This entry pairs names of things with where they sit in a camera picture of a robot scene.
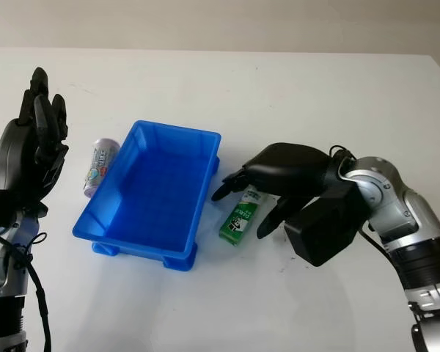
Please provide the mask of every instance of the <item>can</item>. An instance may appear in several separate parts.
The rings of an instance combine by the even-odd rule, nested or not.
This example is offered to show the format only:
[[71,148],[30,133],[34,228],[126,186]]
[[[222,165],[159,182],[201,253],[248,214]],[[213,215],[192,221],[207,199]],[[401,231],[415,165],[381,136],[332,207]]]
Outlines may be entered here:
[[119,143],[109,138],[101,138],[93,143],[93,146],[95,149],[92,163],[83,188],[85,196],[89,198],[95,194],[120,150]]
[[254,186],[249,186],[240,202],[228,216],[220,228],[220,237],[237,246],[245,231],[248,229],[259,206],[264,202],[267,194],[259,192]]

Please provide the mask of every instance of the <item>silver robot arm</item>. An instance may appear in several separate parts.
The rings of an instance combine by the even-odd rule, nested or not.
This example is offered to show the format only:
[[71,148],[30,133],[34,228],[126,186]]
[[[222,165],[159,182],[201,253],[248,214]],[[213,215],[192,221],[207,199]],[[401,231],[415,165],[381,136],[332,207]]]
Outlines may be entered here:
[[[38,230],[37,218],[18,212],[10,228],[0,228],[0,236],[18,248],[27,247],[26,255],[29,256]],[[28,271],[0,244],[0,352],[26,350],[21,310],[27,287]]]
[[408,306],[418,352],[440,352],[440,221],[427,201],[406,186],[382,158],[358,159],[340,177],[355,182],[371,210],[370,228],[395,267]]

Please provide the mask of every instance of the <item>green package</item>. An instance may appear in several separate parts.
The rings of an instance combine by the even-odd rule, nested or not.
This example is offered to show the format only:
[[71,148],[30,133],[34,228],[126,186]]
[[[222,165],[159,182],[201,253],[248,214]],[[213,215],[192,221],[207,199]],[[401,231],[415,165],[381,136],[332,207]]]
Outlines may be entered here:
[[237,246],[265,197],[266,194],[257,191],[255,187],[248,187],[240,202],[221,226],[220,237]]

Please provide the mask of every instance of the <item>white wall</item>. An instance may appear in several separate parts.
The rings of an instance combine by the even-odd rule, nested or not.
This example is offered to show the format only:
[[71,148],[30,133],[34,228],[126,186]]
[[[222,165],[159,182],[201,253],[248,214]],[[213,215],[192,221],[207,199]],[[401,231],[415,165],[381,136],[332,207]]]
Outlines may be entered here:
[[0,46],[430,54],[440,0],[0,0]]

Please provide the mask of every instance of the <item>white can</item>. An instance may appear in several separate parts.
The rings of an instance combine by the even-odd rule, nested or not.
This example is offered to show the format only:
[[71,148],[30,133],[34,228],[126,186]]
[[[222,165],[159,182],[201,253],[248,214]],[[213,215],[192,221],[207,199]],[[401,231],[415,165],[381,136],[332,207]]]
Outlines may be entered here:
[[93,143],[93,146],[95,150],[92,163],[83,188],[85,196],[89,198],[95,194],[120,150],[119,143],[109,138],[101,138]]

